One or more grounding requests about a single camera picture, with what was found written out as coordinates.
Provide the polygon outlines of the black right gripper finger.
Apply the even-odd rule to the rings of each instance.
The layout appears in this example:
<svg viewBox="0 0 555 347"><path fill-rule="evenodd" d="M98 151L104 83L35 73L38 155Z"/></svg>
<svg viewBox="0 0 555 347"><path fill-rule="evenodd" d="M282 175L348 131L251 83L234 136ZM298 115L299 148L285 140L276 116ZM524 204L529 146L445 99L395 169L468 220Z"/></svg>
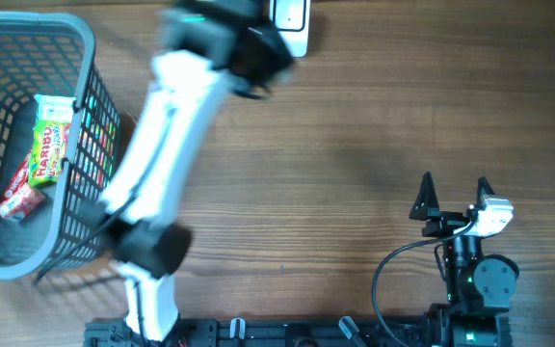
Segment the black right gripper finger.
<svg viewBox="0 0 555 347"><path fill-rule="evenodd" d="M493 189L489 185L488 180L484 176L481 176L478 178L476 193L477 193L478 205L482 205L486 197L495 195L495 192L493 191Z"/></svg>
<svg viewBox="0 0 555 347"><path fill-rule="evenodd" d="M422 176L422 181L417 198L410 210L411 220L428 221L440 217L439 203L436 188L430 172Z"/></svg>

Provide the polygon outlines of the green Haribo gummy bag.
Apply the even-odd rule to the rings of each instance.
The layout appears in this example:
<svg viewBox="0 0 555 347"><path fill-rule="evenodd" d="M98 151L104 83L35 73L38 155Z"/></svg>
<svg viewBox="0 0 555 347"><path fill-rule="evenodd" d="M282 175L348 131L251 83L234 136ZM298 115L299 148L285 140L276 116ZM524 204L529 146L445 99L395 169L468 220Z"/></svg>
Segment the green Haribo gummy bag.
<svg viewBox="0 0 555 347"><path fill-rule="evenodd" d="M34 142L29 159L28 183L40 187L55 183L61 172L61 161L71 124L54 120L38 120L34 127Z"/></svg>

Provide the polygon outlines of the small red white box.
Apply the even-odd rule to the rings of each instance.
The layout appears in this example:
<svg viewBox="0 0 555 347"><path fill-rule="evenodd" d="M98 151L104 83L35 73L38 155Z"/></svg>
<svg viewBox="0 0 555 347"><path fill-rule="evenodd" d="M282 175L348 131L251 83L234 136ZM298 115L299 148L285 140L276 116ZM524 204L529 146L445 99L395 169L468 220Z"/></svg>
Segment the small red white box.
<svg viewBox="0 0 555 347"><path fill-rule="evenodd" d="M0 217L19 223L45 199L46 196L40 190L32 187L29 183L23 183L9 199L0 203Z"/></svg>

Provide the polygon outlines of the mint Zappy wipes pack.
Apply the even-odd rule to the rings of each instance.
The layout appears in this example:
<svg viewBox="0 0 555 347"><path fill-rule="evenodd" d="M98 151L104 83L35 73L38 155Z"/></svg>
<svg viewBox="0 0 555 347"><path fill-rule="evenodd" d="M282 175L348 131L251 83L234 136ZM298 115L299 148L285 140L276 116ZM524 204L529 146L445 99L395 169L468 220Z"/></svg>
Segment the mint Zappy wipes pack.
<svg viewBox="0 0 555 347"><path fill-rule="evenodd" d="M70 123L74 115L73 97L35 94L38 103L37 120Z"/></svg>

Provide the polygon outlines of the red Nescafe coffee stick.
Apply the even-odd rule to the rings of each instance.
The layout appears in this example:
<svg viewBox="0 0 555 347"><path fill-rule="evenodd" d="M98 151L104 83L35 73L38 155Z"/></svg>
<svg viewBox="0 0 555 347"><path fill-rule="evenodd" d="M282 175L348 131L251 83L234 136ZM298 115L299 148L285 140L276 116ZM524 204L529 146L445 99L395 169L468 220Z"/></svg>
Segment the red Nescafe coffee stick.
<svg viewBox="0 0 555 347"><path fill-rule="evenodd" d="M31 158L31 152L28 152L23 158L20 166L13 175L13 178L4 191L3 199L9 199L24 183L28 180L29 174L29 160Z"/></svg>

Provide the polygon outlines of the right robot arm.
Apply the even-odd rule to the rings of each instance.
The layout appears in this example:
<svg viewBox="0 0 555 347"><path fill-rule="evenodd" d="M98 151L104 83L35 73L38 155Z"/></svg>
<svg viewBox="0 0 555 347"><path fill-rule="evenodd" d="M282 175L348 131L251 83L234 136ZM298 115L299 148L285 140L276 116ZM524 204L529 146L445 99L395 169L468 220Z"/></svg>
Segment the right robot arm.
<svg viewBox="0 0 555 347"><path fill-rule="evenodd" d="M519 268L501 254L483 253L482 242L514 216L512 203L478 179L477 201L464 212L442 211L432 175L425 173L410 211L424 221L422 235L439 242L436 265L446 283L446 305L432 304L421 324L424 346L511 347L509 318Z"/></svg>

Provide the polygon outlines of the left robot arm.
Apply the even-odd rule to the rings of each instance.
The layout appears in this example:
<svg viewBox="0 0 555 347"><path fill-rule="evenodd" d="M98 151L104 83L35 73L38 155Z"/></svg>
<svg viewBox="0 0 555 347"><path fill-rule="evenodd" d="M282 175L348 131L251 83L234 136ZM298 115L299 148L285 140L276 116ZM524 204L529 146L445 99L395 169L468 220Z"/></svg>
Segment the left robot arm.
<svg viewBox="0 0 555 347"><path fill-rule="evenodd" d="M260 98L292 65L261 1L181 1L164 11L140 121L88 210L124 279L128 311L89 323L86 345L177 344L175 274L193 235L176 219L198 150L230 95Z"/></svg>

